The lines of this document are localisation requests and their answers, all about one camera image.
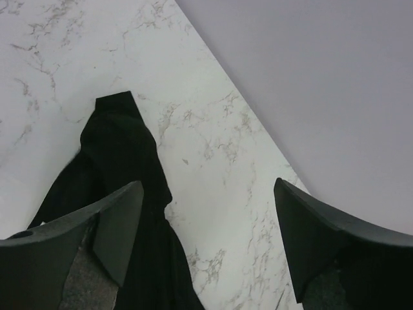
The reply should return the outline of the black t-shirt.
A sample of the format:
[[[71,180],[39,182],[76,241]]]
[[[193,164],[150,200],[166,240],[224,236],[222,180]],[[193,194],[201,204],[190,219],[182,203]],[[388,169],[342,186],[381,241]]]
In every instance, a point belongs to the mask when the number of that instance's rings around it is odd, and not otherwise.
[[[172,193],[156,142],[132,93],[98,98],[80,143],[30,223],[101,207],[88,224],[59,308],[201,309],[184,249],[165,218]]]

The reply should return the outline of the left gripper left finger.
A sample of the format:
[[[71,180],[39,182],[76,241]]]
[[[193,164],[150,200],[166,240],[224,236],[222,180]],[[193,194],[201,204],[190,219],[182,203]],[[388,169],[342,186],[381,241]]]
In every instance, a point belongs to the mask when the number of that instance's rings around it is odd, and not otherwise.
[[[56,220],[1,240],[1,309],[58,309],[83,241],[123,286],[144,191],[138,181]]]

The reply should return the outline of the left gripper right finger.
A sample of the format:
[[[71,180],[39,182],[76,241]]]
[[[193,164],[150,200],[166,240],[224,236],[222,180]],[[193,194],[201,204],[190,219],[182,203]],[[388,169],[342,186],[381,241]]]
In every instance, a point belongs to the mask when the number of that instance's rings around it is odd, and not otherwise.
[[[274,198],[297,303],[412,309],[411,235],[345,213],[282,178]]]

